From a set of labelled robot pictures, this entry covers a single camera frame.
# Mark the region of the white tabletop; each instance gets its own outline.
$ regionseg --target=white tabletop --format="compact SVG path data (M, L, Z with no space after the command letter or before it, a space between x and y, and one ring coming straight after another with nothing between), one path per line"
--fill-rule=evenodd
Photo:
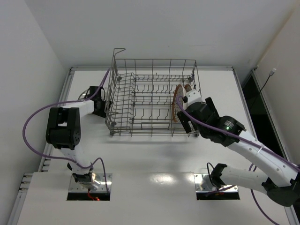
M105 71L76 71L68 100L98 85ZM232 71L199 71L203 98L212 97L221 116L230 115L250 130ZM201 137L109 136L104 118L82 119L81 145L92 161L102 157L113 174L109 202L66 201L71 172L67 163L51 160L47 173L35 173L19 219L31 224L270 224L256 207L250 190L239 187L240 200L197 201L192 173L207 162L248 169L237 153ZM58 150L53 155L62 156ZM101 163L95 170L102 172ZM156 187L151 177L164 172L173 183ZM255 193L261 207L279 224L288 224L285 209Z

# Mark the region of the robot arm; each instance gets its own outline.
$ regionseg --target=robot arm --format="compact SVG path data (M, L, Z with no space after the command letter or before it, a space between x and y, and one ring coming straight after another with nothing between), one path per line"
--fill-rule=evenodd
M265 146L255 139L245 127L230 116L220 117L211 98L203 102L201 95L196 90L191 90L183 100L187 103L186 112L195 119L215 128L230 132L261 146L261 148L233 138L229 135L214 131L191 121L195 130L203 138L208 138L215 143L241 154L262 172L249 172L235 169L225 164L217 164L211 173L211 181L217 187L234 184L260 191L276 203L291 206L300 198L300 175L289 164L276 158L269 152L262 150ZM183 113L177 113L185 131L191 132L190 119Z
M91 162L80 146L80 118L94 112L94 101L87 100L63 107L52 107L49 113L46 140L59 149L65 157L77 162L68 163L76 182L93 189L95 174Z

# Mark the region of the purple cable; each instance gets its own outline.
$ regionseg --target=purple cable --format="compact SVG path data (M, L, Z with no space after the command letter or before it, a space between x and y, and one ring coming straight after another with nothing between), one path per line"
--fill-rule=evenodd
M251 171L251 169L252 169L252 167L254 166L254 164L251 164L251 166L249 167L249 171ZM255 195L254 195L254 191L251 189L250 190L251 191L251 195L252 195L252 197L253 197L253 200L254 200L254 202L255 202L255 204L256 204L256 206L258 207L258 209L259 209L259 211L271 222L271 223L273 223L273 224L275 224L275 225L279 225L278 223L276 223L274 220L272 220L264 211L263 211L263 209L261 208L261 206L259 205L259 203L258 203L258 201L257 201L257 199L256 199L256 197L255 197Z
M99 92L100 88L101 88L101 87L104 85L104 83L105 83L105 80L106 80L106 78L107 78L107 76L108 76L108 74L109 74L109 71L110 71L110 68L109 68L109 69L107 70L107 72L105 73L105 75L104 75L104 77L103 77L103 79L102 79L102 81L101 81L99 87L98 87L97 90L95 91L95 93L94 93L91 97L85 99L84 101L91 100L91 99ZM41 153L41 152L35 150L35 149L29 144L29 142L27 141L27 138L26 138L26 127L27 127L29 121L30 121L36 114L38 114L40 111L43 111L44 109L49 108L49 107L51 107L51 106L56 106L56 105L61 105L61 104L68 104L68 103L77 103L77 102L82 102L82 100L74 100L74 101L64 101L64 102L52 103L52 104L46 105L46 106L44 106L44 107L42 107L42 108L36 110L36 111L35 111L35 112L34 112L34 113L26 120L26 122L25 122L25 124L24 124L24 126L23 126L23 130L22 130L23 140L24 140L25 144L27 145L27 147L28 147L31 151L33 151L34 153L36 153L37 155L39 155L39 156L42 156L42 157L45 157L45 158L67 160L67 161L70 161L70 162L75 163L76 165L78 165L78 166L79 166L80 168L82 168L82 169L88 169L88 168L91 168L98 160L101 160L101 163L102 163L102 166L103 166L103 173L104 173L104 175L105 175L105 176L104 176L104 178L105 178L105 186L106 186L106 190L107 190L107 192L108 192L108 187L107 187L107 182L106 182L105 167L104 167L104 162L103 162L102 158L100 158L100 157L97 158L90 166L82 166L82 165L80 165L79 163L77 163L75 160L70 159L70 158L66 158L66 157L56 157L56 156L45 155L45 154L43 154L43 153Z
M247 140L247 139L245 139L245 138L242 138L242 137L239 137L239 136L237 136L237 135L234 135L234 134L232 134L232 133L230 133L230 132L228 132L228 131L224 131L224 130L221 130L221 129L219 129L219 128L210 126L210 125L208 125L208 124L206 124L206 123L203 123L203 122L201 122L201 121L195 119L194 117L192 117L190 114L188 114L188 113L183 109L182 105L180 104L179 98L182 98L182 96L177 96L177 97L176 97L176 104L178 105L178 107L180 108L180 110L181 110L181 111L182 111L182 112L183 112L190 120L192 120L193 122L198 123L198 124L200 124L201 126L204 126L204 127L206 127L206 128L209 128L209 129L218 131L218 132L220 132L220 133L226 134L226 135L228 135L228 136L231 136L231 137L240 139L241 141L246 142L246 143L248 143L248 144L251 144L251 145L254 146L254 147L261 148L260 145L255 144L255 143L253 143L253 142L251 142L251 141L249 141L249 140ZM292 163L290 163L289 161L287 161L285 158L282 158L282 157L278 156L277 154L275 154L274 152L272 152L272 151L270 151L270 150L268 150L268 149L266 149L266 148L262 148L262 149L263 149L264 151L268 152L268 153L271 153L271 155L273 155L273 156L275 156L276 158L280 159L281 161L287 163L288 165L290 165L291 167L293 167L296 171L300 172L300 169L299 169L299 168L297 168L295 165L293 165ZM225 191L225 190L231 189L231 188L233 188L233 187L234 187L234 185L229 186L229 187L226 187L226 188L223 188L223 189L219 189L219 190L217 190L217 191L211 191L211 192L209 192L208 194L210 195L210 194L218 193L218 192L220 192L220 191ZM270 222L272 222L272 223L275 224L275 225L279 225L278 223L276 223L274 220L272 220L272 219L271 219L271 218L263 211L263 209L260 207L259 203L257 202L257 199L256 199L256 197L255 197L255 195L254 195L253 190L251 189L250 191L251 191L253 200L254 200L254 202L256 203L256 205L257 205L258 209L260 210L260 212L261 212L261 213L262 213L262 214L263 214Z

